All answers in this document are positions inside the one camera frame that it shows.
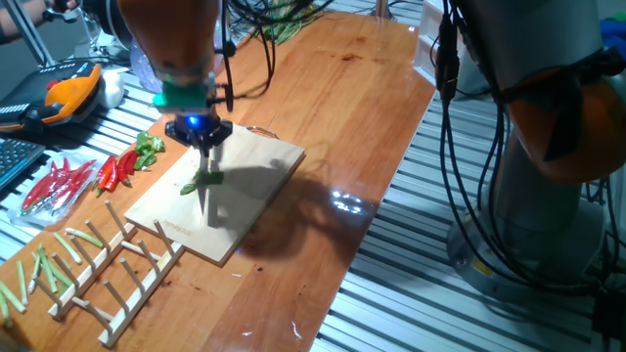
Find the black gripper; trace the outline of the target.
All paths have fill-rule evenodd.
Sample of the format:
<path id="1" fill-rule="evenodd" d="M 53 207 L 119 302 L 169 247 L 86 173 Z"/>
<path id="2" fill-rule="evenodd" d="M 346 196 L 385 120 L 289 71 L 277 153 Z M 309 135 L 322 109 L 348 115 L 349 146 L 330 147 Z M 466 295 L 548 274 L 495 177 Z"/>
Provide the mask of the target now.
<path id="1" fill-rule="evenodd" d="M 193 147 L 204 157 L 209 157 L 209 151 L 220 146 L 232 133 L 233 123 L 221 121 L 213 112 L 177 114 L 174 121 L 165 124 L 166 136 L 186 147 Z"/>

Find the person hand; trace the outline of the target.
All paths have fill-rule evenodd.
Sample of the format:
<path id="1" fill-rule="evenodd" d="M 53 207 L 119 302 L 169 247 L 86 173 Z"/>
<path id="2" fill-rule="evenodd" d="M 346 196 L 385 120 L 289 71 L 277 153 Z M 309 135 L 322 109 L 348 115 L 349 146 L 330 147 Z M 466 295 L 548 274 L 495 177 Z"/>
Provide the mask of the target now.
<path id="1" fill-rule="evenodd" d="M 54 13 L 67 13 L 74 10 L 79 2 L 77 0 L 45 0 L 46 7 Z"/>

